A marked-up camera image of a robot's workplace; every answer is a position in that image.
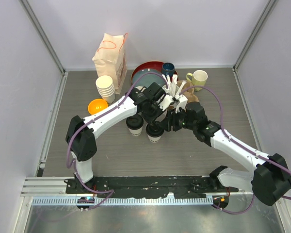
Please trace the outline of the black cup lid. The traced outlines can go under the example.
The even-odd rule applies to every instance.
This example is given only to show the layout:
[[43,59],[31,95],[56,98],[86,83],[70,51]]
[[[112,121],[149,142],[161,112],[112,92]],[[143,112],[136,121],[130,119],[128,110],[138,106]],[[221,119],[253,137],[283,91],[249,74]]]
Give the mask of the black cup lid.
[[126,125],[131,130],[138,130],[143,127],[144,120],[139,114],[135,114],[126,119]]
[[162,136],[164,133],[164,130],[161,127],[159,130],[150,130],[149,124],[147,124],[146,133],[147,133],[147,135],[150,135],[152,137],[157,137],[157,136]]

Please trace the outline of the brown paper takeout bag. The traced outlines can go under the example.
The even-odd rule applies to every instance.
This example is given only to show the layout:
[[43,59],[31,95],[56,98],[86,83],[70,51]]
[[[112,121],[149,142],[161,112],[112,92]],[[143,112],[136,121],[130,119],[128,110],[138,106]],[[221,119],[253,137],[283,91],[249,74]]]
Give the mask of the brown paper takeout bag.
[[112,78],[116,94],[120,94],[127,74],[125,49],[127,36],[127,33],[116,36],[105,33],[92,58],[97,75],[99,77],[107,75]]

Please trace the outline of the stack of white paper cups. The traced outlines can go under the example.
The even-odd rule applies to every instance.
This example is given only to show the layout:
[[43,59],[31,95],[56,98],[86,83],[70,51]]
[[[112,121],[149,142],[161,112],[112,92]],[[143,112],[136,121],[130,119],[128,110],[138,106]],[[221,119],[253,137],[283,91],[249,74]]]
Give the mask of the stack of white paper cups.
[[115,87],[112,77],[103,75],[97,78],[96,87],[101,97],[111,104],[115,101]]

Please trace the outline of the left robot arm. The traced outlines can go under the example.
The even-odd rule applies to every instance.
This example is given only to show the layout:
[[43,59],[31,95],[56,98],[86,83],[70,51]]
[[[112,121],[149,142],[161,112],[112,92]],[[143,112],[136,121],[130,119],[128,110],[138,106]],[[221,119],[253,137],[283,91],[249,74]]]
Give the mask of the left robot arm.
[[171,103],[173,97],[169,95],[169,90],[153,83],[148,88],[131,87],[117,102],[96,114],[85,118],[73,117],[65,138],[68,144],[66,166],[74,167],[77,188],[84,194],[93,190],[92,157],[97,152],[96,139],[100,135],[118,122],[139,113],[143,120],[150,123],[162,115]]

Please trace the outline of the white paper cup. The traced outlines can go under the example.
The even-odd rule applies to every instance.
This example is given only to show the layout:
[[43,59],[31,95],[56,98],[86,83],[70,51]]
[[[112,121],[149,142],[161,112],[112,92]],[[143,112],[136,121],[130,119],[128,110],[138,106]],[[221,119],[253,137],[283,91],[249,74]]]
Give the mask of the white paper cup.
[[139,136],[142,132],[142,129],[143,129],[142,127],[139,129],[130,129],[129,128],[129,131],[133,136]]
[[149,141],[152,142],[152,143],[157,143],[157,142],[159,142],[159,140],[161,139],[161,136],[152,137],[152,136],[148,135],[148,139],[149,139]]

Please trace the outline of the brown cardboard cup carrier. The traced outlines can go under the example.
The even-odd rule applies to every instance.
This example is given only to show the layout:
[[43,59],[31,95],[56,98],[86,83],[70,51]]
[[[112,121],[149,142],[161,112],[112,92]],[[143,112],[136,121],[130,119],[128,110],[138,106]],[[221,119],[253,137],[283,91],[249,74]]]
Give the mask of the brown cardboard cup carrier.
[[192,88],[193,84],[191,81],[185,81],[185,80],[180,80],[177,81],[177,86],[180,87],[182,83],[185,82],[184,86],[182,87],[182,91],[186,90],[187,88],[190,88],[186,90],[183,95],[188,99],[188,103],[190,102],[199,102],[198,97],[194,94],[194,88]]

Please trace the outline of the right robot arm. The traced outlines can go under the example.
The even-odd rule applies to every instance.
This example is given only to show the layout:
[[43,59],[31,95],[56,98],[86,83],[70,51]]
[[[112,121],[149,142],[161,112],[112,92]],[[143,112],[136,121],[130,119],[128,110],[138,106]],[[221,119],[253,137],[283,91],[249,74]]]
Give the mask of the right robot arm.
[[227,154],[240,163],[246,172],[222,166],[209,180],[213,191],[235,187],[252,192],[262,203],[272,206],[291,189],[291,174],[283,156],[270,156],[233,137],[223,127],[208,120],[199,102],[190,102],[184,109],[168,110],[158,125],[169,131],[191,130],[195,137],[209,147]]

